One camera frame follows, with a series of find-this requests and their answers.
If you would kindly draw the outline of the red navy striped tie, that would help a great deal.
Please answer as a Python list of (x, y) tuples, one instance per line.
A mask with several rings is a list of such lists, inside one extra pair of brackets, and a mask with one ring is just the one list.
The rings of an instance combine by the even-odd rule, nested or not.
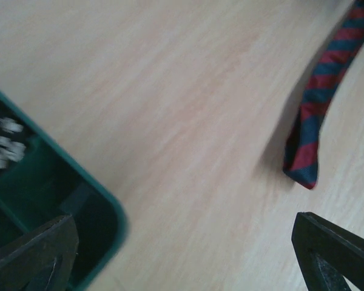
[(301, 93), (300, 105), (285, 144), (283, 172), (311, 190), (318, 179), (320, 131), (347, 69), (364, 44), (364, 1), (354, 1), (334, 30)]

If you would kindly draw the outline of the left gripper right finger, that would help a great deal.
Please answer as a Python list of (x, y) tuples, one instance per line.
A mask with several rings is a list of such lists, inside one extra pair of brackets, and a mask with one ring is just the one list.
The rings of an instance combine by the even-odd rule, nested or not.
[(291, 236), (308, 290), (364, 290), (364, 239), (312, 213), (299, 212)]

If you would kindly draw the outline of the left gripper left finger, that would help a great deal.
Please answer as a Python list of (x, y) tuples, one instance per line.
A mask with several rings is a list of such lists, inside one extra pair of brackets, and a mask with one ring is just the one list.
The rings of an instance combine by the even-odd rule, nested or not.
[(0, 290), (65, 290), (79, 239), (61, 215), (0, 248)]

